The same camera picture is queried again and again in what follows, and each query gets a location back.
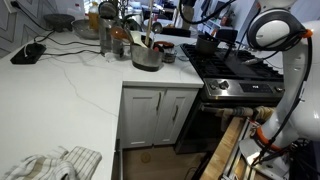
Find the cabinet door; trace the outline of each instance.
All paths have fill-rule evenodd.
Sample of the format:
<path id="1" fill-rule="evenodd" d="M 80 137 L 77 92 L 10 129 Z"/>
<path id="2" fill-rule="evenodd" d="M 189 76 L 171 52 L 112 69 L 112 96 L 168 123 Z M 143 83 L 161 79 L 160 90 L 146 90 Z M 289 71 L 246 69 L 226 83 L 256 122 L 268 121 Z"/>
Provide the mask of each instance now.
<path id="1" fill-rule="evenodd" d="M 154 138 L 155 145 L 174 144 L 190 111 L 198 89 L 168 89 Z"/>
<path id="2" fill-rule="evenodd" d="M 121 100 L 122 148 L 151 146 L 164 89 L 123 88 Z"/>

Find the stove control knob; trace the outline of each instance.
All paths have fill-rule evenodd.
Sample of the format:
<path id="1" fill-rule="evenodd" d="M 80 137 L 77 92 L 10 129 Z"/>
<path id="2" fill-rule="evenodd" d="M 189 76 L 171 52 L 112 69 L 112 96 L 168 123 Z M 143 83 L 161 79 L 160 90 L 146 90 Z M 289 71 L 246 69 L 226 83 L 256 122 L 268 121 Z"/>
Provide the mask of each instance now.
<path id="1" fill-rule="evenodd" d="M 217 89 L 218 89 L 218 87 L 217 87 L 216 85 L 214 85 L 214 84 L 210 84 L 210 88 L 211 88 L 212 90 L 217 90 Z"/>
<path id="2" fill-rule="evenodd" d="M 225 90 L 229 88 L 229 84 L 227 81 L 222 81 L 221 83 L 219 83 L 219 87 L 220 89 Z"/>
<path id="3" fill-rule="evenodd" d="M 283 93 L 285 91 L 285 89 L 281 87 L 274 87 L 274 89 L 279 93 Z"/>
<path id="4" fill-rule="evenodd" d="M 218 81 L 217 81 L 217 80 L 212 81 L 212 82 L 210 83 L 210 88 L 211 88 L 212 90 L 217 90 L 217 89 L 219 88 L 219 83 L 218 83 Z"/>

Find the wooden floor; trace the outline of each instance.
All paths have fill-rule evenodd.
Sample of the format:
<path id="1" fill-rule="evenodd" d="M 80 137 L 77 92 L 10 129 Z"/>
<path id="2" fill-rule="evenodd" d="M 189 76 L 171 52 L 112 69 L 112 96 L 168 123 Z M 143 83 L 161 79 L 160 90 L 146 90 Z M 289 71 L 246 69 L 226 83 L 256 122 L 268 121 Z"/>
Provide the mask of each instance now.
<path id="1" fill-rule="evenodd" d="M 173 150 L 173 147 L 156 147 L 139 150 L 124 150 L 124 179 L 191 179 L 192 175 L 196 170 L 196 167 L 198 167 L 204 155 L 204 153 L 176 155 Z"/>

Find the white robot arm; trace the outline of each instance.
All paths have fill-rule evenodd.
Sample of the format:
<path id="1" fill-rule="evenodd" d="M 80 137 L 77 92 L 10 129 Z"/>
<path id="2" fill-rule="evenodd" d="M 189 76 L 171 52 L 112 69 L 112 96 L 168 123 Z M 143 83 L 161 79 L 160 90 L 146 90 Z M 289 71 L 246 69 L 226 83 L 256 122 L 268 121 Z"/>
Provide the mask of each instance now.
<path id="1" fill-rule="evenodd" d="M 320 42 L 313 41 L 313 46 L 311 46 L 309 40 L 301 40 L 301 35 L 308 32 L 306 29 L 313 32 L 312 39 L 320 39 L 320 22 L 305 24 L 298 22 L 288 11 L 295 1 L 259 0 L 261 13 L 248 30 L 248 42 L 252 47 L 260 50 L 284 51 L 283 74 L 286 89 L 270 119 L 258 128 L 252 137 L 240 142 L 240 150 L 249 164 L 266 146 L 268 150 L 263 156 L 281 151 L 282 148 L 289 146 L 300 137 L 320 140 L 320 80 L 317 79 L 320 78 L 320 54 L 317 49 L 320 47 Z M 308 70 L 310 58 L 312 65 Z M 306 72 L 310 73 L 307 81 L 304 82 Z M 295 101 L 297 94 L 301 99 L 291 113 L 292 106 L 297 104 Z M 288 123 L 277 135 L 272 145 L 268 144 L 290 113 Z M 280 157 L 259 164 L 255 168 L 273 179 L 283 179 L 287 175 L 288 164 L 288 160 Z"/>

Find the dish towel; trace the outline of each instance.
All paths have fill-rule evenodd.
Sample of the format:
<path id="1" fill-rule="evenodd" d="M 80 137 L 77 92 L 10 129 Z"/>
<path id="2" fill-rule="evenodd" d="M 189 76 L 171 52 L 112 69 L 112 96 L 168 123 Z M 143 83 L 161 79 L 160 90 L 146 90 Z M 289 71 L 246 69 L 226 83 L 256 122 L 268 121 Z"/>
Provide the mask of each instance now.
<path id="1" fill-rule="evenodd" d="M 87 180 L 91 179 L 102 156 L 83 147 L 75 147 L 70 153 L 63 147 L 48 156 L 27 157 L 1 178 L 3 180 Z"/>
<path id="2" fill-rule="evenodd" d="M 215 114 L 217 117 L 221 117 L 221 131 L 225 132 L 229 126 L 228 120 L 230 116 L 249 116 L 251 117 L 253 110 L 248 107 L 236 107 L 236 108 L 224 108 L 218 110 Z"/>
<path id="3" fill-rule="evenodd" d="M 253 110 L 253 116 L 252 119 L 256 121 L 262 121 L 261 123 L 266 122 L 274 112 L 275 108 L 274 107 L 264 107 L 264 106 L 259 106 L 256 107 Z"/>

